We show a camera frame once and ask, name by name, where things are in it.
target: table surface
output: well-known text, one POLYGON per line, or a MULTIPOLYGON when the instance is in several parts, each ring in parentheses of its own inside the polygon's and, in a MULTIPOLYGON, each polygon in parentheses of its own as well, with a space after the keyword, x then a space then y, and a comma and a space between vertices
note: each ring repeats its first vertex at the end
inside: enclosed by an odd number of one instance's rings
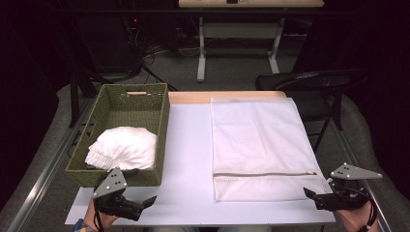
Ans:
MULTIPOLYGON (((127 188, 134 202, 156 195, 155 204, 139 221, 119 218, 115 224, 135 226, 300 225, 335 222, 333 213, 318 211, 311 200, 218 202, 213 189, 211 98, 285 98, 282 92, 170 92, 162 184, 127 188)), ((74 224, 84 216, 92 195, 80 188, 67 217, 74 224)))
POLYGON ((227 4, 226 0, 179 0, 181 8, 315 8, 323 7, 323 0, 238 0, 227 4))

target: wicker basket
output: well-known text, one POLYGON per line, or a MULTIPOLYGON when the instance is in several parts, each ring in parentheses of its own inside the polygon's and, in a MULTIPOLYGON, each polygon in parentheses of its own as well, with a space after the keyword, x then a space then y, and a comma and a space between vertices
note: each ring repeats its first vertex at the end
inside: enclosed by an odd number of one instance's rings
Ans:
POLYGON ((154 167, 140 170, 127 179, 128 186, 159 186, 162 178, 169 97, 166 84, 104 85, 97 97, 84 131, 75 147, 66 172, 84 188, 92 188, 106 170, 89 169, 85 158, 88 147, 108 129, 117 127, 146 128, 157 135, 154 167))

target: crumpled white towel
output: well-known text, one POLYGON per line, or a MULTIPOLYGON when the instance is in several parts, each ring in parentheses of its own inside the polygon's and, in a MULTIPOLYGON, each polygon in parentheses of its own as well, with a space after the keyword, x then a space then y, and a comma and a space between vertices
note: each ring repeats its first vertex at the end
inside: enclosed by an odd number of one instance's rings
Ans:
POLYGON ((211 102, 214 189, 220 201, 307 199, 332 192, 292 99, 211 102))
POLYGON ((85 162, 101 169, 147 169, 155 162, 157 136, 144 128, 104 131, 89 147, 85 162))

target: white desk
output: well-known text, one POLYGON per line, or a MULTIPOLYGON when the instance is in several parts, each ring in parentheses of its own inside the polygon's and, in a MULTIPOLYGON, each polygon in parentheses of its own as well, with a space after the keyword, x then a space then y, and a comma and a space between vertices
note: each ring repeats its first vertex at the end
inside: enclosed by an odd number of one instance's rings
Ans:
MULTIPOLYGON (((317 8, 323 7, 323 0, 238 0, 227 4, 226 0, 179 0, 180 8, 317 8)), ((279 73, 276 56, 283 31, 284 18, 267 23, 209 23, 199 18, 199 63, 196 80, 205 80, 205 38, 253 38, 275 39, 268 51, 272 73, 279 73)))
MULTIPOLYGON (((217 202, 212 181, 213 152, 210 97, 278 97, 282 92, 169 93, 171 108, 162 185, 127 188, 124 195, 141 202, 157 195, 139 221, 120 218, 115 224, 136 226, 295 225, 335 222, 333 213, 318 211, 312 200, 282 202, 217 202)), ((91 188, 81 188, 67 217, 75 224, 85 215, 91 188)))

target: metal rail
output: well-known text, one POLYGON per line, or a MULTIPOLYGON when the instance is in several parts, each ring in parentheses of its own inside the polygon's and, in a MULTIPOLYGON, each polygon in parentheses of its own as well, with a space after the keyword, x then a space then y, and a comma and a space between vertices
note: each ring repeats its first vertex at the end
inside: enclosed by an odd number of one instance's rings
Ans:
POLYGON ((86 120, 86 117, 88 116, 87 112, 92 108, 92 105, 92 99, 86 99, 84 101, 84 104, 82 105, 80 110, 80 117, 78 118, 76 124, 72 128, 68 128, 68 131, 64 135, 63 141, 60 143, 57 152, 45 166, 36 184, 33 186, 20 210, 16 214, 15 219, 8 229, 8 232, 25 231, 31 217, 36 212, 37 207, 40 205, 45 192, 47 191, 58 168, 60 167, 64 154, 70 148, 71 142, 75 139, 76 134, 78 133, 78 130, 81 126, 81 122, 84 122, 84 120, 86 120))

